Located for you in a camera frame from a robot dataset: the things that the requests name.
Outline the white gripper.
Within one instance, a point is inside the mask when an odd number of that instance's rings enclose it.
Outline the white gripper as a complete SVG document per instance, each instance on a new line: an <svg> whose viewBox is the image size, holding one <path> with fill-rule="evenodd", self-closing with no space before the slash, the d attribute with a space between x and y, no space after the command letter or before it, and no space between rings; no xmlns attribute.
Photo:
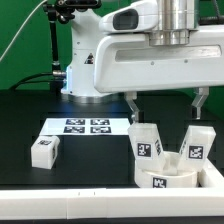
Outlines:
<svg viewBox="0 0 224 224"><path fill-rule="evenodd" d="M136 92L194 88L192 118L201 118L208 86L224 85L224 25L202 26L190 33L187 45L152 46L147 34L110 35L95 56L94 87L126 92L134 123L144 121Z"/></svg>

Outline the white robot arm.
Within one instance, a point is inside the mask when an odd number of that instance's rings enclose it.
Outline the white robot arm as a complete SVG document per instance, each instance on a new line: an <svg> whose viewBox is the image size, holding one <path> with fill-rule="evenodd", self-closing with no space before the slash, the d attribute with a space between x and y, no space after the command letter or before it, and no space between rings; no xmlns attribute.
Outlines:
<svg viewBox="0 0 224 224"><path fill-rule="evenodd" d="M138 0L99 17L67 1L75 18L62 93L83 103L122 93L141 122L138 92L194 88L199 113L209 88L224 85L224 18L200 20L198 2Z"/></svg>

